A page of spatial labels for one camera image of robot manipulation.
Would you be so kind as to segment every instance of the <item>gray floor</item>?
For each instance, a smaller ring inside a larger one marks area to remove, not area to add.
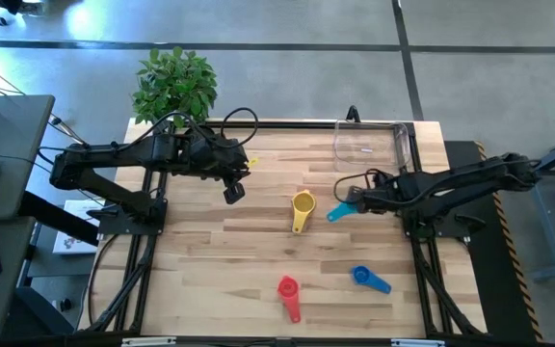
[[[390,0],[57,1],[44,18],[16,17],[4,40],[398,43]],[[410,44],[555,46],[555,1],[402,0]],[[251,106],[264,118],[412,120],[400,53],[201,51],[219,79],[213,112]],[[55,113],[91,143],[121,140],[142,50],[0,48],[0,73],[26,93],[52,93]],[[544,155],[555,144],[555,55],[412,54],[425,120],[447,140],[488,154]],[[45,145],[67,139],[48,131]],[[113,171],[104,173],[112,177]],[[55,203],[74,193],[30,189]],[[524,270],[551,264],[529,195],[503,194]],[[45,291],[57,291],[54,284]],[[529,283],[543,336],[555,342],[555,279]]]

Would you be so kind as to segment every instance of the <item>potted plant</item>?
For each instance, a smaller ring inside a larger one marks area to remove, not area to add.
[[[168,112],[186,113],[196,123],[204,123],[218,94],[216,74],[206,58],[195,51],[183,52],[175,47],[172,54],[151,49],[149,60],[141,61],[138,71],[139,90],[132,94],[136,123],[156,121]],[[184,119],[175,116],[172,125],[184,126]],[[163,131],[166,124],[159,128]]]

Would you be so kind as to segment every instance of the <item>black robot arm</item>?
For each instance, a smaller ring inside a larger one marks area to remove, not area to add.
[[[198,130],[203,134],[196,130],[181,135],[158,134],[131,146],[71,145],[55,157],[50,183],[59,189],[92,192],[138,218],[150,219],[157,212],[156,199],[146,192],[131,192],[93,169],[144,167],[153,172],[221,179],[226,187],[226,202],[238,201],[245,195],[239,180],[250,174],[243,147],[237,139],[226,139],[210,128]]]
[[[499,191],[523,192],[540,179],[523,155],[507,153],[485,161],[440,173],[404,173],[392,176],[378,170],[374,188],[351,186],[344,202],[359,213],[387,211],[410,214],[426,225],[445,216],[452,208]]]

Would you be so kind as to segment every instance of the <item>wooden tabletop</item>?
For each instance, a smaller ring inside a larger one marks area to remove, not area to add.
[[[446,170],[439,123],[421,121],[414,127],[423,170]],[[131,122],[126,141],[146,129],[147,125]],[[374,131],[379,141],[392,141],[390,132]],[[249,133],[230,129],[226,135],[243,139]],[[242,180],[246,196],[233,205],[224,202],[222,182],[170,176],[167,224],[153,261],[143,334],[424,336],[412,251],[400,220],[387,213],[327,222],[327,213],[337,205],[333,183],[352,174],[335,171],[332,146],[332,129],[259,129],[245,145],[248,157],[258,161]],[[395,170],[390,165],[379,169]],[[142,168],[119,169],[116,182],[140,190],[143,174]],[[291,199],[304,189],[315,196],[317,205],[307,229],[295,235],[290,231]],[[121,285],[129,242],[130,237],[121,236],[99,266],[92,293],[94,317]],[[448,292],[474,326],[484,331],[466,248],[455,240],[437,242]],[[359,264],[389,282],[391,293],[354,285],[349,272]],[[278,298],[284,275],[301,287],[299,324],[290,322]],[[135,303],[136,292],[132,298]],[[440,328],[436,296],[431,302]],[[86,326],[85,310],[80,328]]]

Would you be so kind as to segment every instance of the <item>yellow measuring cup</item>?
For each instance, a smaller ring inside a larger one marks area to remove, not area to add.
[[[293,227],[292,231],[294,233],[301,233],[305,227],[305,221],[307,217],[312,213],[314,207],[316,207],[316,199],[312,196],[308,190],[297,193],[293,197]]]

